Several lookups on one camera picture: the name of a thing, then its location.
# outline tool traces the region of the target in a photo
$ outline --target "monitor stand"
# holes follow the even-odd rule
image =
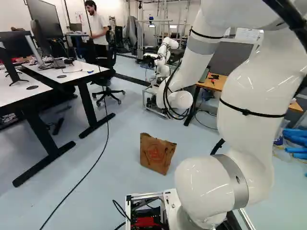
[[[5,71],[5,73],[8,73],[8,71]],[[18,74],[18,73],[22,74],[21,72],[18,72],[18,71],[17,71],[17,74]],[[5,77],[7,78],[9,75],[10,75],[10,74],[8,73],[7,75],[5,75]]]
[[[8,72],[8,76],[10,76],[12,83],[10,84],[10,86],[12,86],[13,84],[15,84],[18,81],[27,81],[28,80],[22,80],[20,79],[20,77],[18,76],[18,73],[15,69],[15,66],[13,65],[13,63],[11,62],[10,57],[8,56],[5,48],[0,46],[0,59],[3,61],[4,66]]]

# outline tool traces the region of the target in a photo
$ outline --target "white t-shirt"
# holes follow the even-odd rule
[[[91,29],[94,35],[102,33],[104,27],[109,25],[109,23],[104,19],[104,17],[100,16],[97,12],[95,13],[95,15],[91,16],[90,18],[91,18],[90,19]],[[97,45],[106,45],[106,46],[108,45],[105,35],[94,39],[94,43]]]

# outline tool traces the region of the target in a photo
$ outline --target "desk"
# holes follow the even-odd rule
[[[78,34],[78,33],[65,33],[65,36],[72,36],[72,37],[88,37],[88,34]]]
[[[31,129],[44,146],[48,156],[34,165],[32,168],[24,172],[13,181],[15,187],[19,187],[25,181],[30,179],[40,170],[52,163],[55,159],[63,155],[65,152],[73,148],[76,144],[71,141],[64,146],[58,148],[48,130],[45,123],[40,119],[38,112],[33,107],[33,101],[41,100],[41,94],[52,90],[49,86],[31,78],[26,74],[22,74],[21,79],[28,80],[29,82],[19,81],[12,86],[11,78],[5,77],[5,70],[0,70],[0,114],[22,112],[25,119],[30,124]],[[38,86],[35,89],[28,90],[30,86]]]
[[[92,99],[87,88],[87,83],[91,82],[95,78],[102,78],[109,76],[114,70],[100,67],[96,65],[88,64],[81,61],[74,61],[74,66],[67,66],[64,69],[47,69],[40,70],[38,65],[31,66],[30,64],[24,64],[24,67],[31,70],[30,76],[43,82],[44,84],[52,88],[60,88],[63,84],[76,85],[79,88],[80,96],[82,99],[83,107],[86,113],[89,127],[83,131],[79,137],[85,138],[104,123],[115,117],[114,113],[111,113],[103,119],[97,121]],[[58,78],[58,76],[66,75],[65,78]]]
[[[66,38],[66,43],[67,43],[67,47],[70,48],[69,46],[69,42],[67,40],[67,37],[70,36],[70,37],[75,37],[75,42],[76,42],[76,49],[77,49],[77,54],[78,54],[78,57],[80,57],[80,55],[82,54],[81,53],[81,44],[83,41],[83,37],[89,37],[88,34],[78,34],[78,33],[66,33],[64,34],[65,35],[65,38]]]
[[[209,90],[212,90],[212,91],[216,91],[216,92],[221,92],[223,90],[223,87],[225,85],[225,82],[227,80],[227,76],[224,76],[224,75],[219,75],[219,79],[218,80],[215,80],[214,81],[214,84],[212,84],[211,82],[211,79],[209,79],[209,77],[214,74],[214,73],[209,73],[208,74],[208,77],[206,78],[205,82],[204,83],[197,83],[196,84],[196,89],[195,89],[195,93],[194,93],[194,96],[193,96],[193,105],[191,106],[190,108],[190,113],[187,117],[187,119],[185,120],[184,122],[184,126],[188,126],[191,122],[191,120],[193,119],[193,116],[195,115],[195,110],[196,110],[196,100],[198,98],[198,94],[200,93],[200,90],[201,88],[204,88],[204,89],[209,89]],[[289,109],[292,110],[292,111],[296,111],[296,112],[303,112],[303,109],[302,107],[297,103],[293,103],[291,105],[289,105]]]

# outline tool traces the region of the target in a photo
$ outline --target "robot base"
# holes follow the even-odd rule
[[[160,201],[159,207],[148,209],[146,206],[154,201]],[[131,219],[131,223],[126,219],[126,230],[203,230],[196,226],[187,213],[181,208],[181,202],[176,189],[165,190],[164,192],[131,194],[126,196],[126,213]],[[250,220],[243,209],[242,216],[248,229]],[[216,230],[242,230],[233,213],[227,215],[227,220]]]

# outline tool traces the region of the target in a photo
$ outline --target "white robotic arm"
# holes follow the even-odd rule
[[[178,49],[179,43],[169,37],[163,39],[162,44],[158,50],[158,58],[154,61],[157,66],[157,71],[160,73],[160,77],[168,77],[169,67],[165,65],[171,57],[170,49]]]
[[[201,78],[228,27],[276,27],[277,21],[278,15],[261,0],[202,0],[181,67],[169,84],[170,103],[191,106],[190,93],[174,94]],[[272,142],[306,74],[307,55],[285,28],[265,32],[261,49],[228,76],[218,130],[230,150],[187,159],[175,173],[181,206],[199,227],[213,229],[227,211],[267,198],[273,186]],[[164,88],[165,82],[157,96],[161,108]]]

